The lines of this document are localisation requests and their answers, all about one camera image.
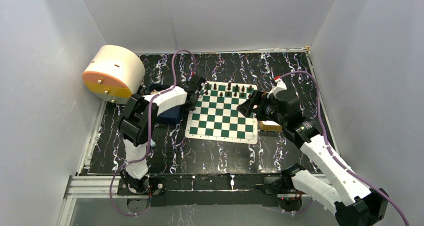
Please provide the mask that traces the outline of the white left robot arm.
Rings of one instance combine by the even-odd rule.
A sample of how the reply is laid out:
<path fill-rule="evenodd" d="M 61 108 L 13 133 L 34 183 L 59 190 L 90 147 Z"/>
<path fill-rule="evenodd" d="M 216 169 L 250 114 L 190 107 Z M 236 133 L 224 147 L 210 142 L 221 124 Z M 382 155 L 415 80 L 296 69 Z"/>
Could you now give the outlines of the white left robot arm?
<path fill-rule="evenodd" d="M 175 107 L 194 110 L 206 84 L 205 78 L 194 75 L 177 85 L 154 84 L 146 95 L 136 93 L 129 98 L 118 129 L 125 145 L 125 163 L 120 175 L 133 193 L 144 194 L 150 186 L 146 158 L 154 146 L 152 134 L 157 117 Z"/>

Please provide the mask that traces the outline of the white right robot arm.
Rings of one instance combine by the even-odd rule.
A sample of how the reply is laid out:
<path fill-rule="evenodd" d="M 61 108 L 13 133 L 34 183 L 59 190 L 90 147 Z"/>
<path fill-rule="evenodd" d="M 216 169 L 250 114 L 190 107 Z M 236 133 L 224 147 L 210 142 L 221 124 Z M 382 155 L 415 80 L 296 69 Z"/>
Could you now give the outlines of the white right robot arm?
<path fill-rule="evenodd" d="M 288 91 L 270 95 L 254 91 L 246 102 L 237 106 L 243 116 L 272 121 L 282 127 L 286 139 L 306 154 L 329 182 L 312 175 L 298 163 L 283 170 L 281 178 L 269 186 L 280 186 L 288 193 L 304 192 L 329 210 L 340 226 L 373 226 L 386 213 L 386 192 L 372 189 L 351 175 L 348 166 L 332 147 L 325 145 L 313 119 L 304 117 L 300 100 Z"/>

